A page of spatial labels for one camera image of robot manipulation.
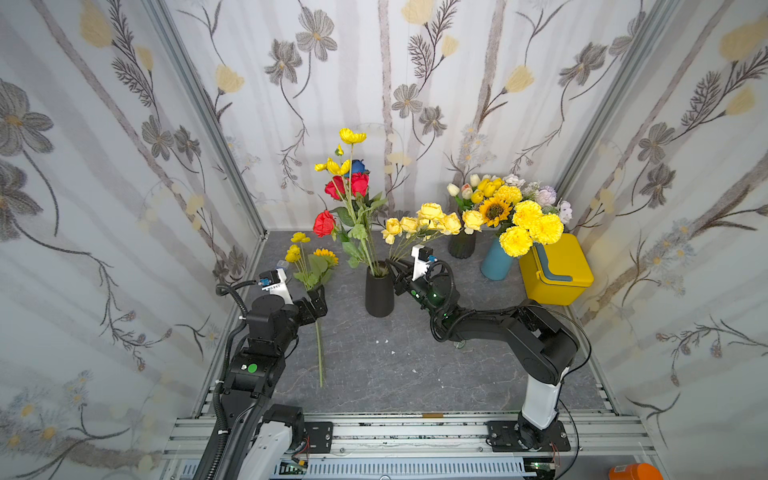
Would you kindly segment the black vase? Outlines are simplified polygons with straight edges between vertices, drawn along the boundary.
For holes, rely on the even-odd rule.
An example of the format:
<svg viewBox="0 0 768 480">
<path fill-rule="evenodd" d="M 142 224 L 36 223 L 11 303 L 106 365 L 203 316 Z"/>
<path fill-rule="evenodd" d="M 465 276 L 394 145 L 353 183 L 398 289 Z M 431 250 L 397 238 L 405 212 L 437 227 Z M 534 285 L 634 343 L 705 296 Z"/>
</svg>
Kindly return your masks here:
<svg viewBox="0 0 768 480">
<path fill-rule="evenodd" d="M 373 317 L 383 318 L 394 310 L 394 277 L 383 261 L 374 270 L 367 269 L 365 282 L 365 308 Z"/>
</svg>

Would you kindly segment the yellow sunflower stem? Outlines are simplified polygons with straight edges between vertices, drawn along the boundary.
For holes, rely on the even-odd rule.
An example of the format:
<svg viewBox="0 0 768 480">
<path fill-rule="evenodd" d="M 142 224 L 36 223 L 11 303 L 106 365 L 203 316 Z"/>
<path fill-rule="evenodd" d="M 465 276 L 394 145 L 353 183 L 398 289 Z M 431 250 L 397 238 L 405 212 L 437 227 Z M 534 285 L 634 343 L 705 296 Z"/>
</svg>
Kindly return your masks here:
<svg viewBox="0 0 768 480">
<path fill-rule="evenodd" d="M 304 257 L 302 284 L 307 292 L 325 286 L 339 265 L 336 254 L 329 249 L 316 249 Z"/>
</svg>

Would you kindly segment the yellow poppy flower stem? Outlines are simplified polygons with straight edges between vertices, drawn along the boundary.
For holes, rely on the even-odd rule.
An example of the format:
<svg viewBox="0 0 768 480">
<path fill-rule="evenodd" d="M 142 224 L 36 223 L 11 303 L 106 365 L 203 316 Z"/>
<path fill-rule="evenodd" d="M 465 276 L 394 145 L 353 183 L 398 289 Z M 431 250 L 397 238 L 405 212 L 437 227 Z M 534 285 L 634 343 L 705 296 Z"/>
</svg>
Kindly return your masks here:
<svg viewBox="0 0 768 480">
<path fill-rule="evenodd" d="M 290 241 L 291 246 L 286 251 L 285 260 L 294 266 L 294 278 L 305 287 L 307 293 L 319 293 L 323 275 L 327 271 L 327 262 L 323 256 L 307 249 L 310 238 L 305 233 L 294 233 Z"/>
</svg>

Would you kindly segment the yellow rose bunch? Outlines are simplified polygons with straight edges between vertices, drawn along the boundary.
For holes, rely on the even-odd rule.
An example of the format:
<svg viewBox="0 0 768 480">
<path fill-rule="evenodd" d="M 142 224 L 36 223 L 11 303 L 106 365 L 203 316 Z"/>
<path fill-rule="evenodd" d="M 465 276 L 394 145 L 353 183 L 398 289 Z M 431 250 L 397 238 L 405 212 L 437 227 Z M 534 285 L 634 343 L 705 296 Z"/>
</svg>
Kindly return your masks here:
<svg viewBox="0 0 768 480">
<path fill-rule="evenodd" d="M 440 237 L 472 235 L 481 231 L 485 224 L 486 220 L 477 210 L 468 210 L 461 215 L 447 214 L 437 203 L 424 203 L 415 217 L 392 217 L 385 221 L 382 236 L 390 246 L 387 259 L 403 260 L 410 255 L 413 246 L 426 245 Z"/>
</svg>

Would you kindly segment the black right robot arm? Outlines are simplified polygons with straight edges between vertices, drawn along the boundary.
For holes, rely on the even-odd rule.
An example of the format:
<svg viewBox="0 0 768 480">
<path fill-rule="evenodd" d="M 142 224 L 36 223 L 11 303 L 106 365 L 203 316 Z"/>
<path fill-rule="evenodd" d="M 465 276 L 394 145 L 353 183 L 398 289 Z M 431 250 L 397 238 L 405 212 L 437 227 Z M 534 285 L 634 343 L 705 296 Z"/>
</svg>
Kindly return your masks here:
<svg viewBox="0 0 768 480">
<path fill-rule="evenodd" d="M 409 294 L 429 314 L 434 340 L 502 342 L 523 367 L 527 375 L 523 407 L 509 432 L 499 433 L 489 444 L 516 452 L 569 450 L 558 403 L 579 350 L 571 330 L 532 300 L 504 309 L 461 306 L 453 271 L 442 260 L 388 260 L 386 265 L 394 275 L 395 294 Z"/>
</svg>

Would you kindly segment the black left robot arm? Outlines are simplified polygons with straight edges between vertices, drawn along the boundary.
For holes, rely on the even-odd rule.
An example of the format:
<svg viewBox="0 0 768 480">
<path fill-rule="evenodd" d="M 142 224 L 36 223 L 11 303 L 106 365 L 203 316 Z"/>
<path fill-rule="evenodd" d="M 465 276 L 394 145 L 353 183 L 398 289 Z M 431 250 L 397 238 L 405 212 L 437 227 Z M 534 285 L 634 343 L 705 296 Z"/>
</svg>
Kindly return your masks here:
<svg viewBox="0 0 768 480">
<path fill-rule="evenodd" d="M 293 300 L 268 279 L 216 286 L 240 309 L 239 325 L 225 342 L 212 407 L 215 425 L 196 479 L 269 479 L 281 458 L 310 449 L 303 409 L 273 404 L 272 396 L 298 330 L 328 313 L 325 287 Z"/>
</svg>

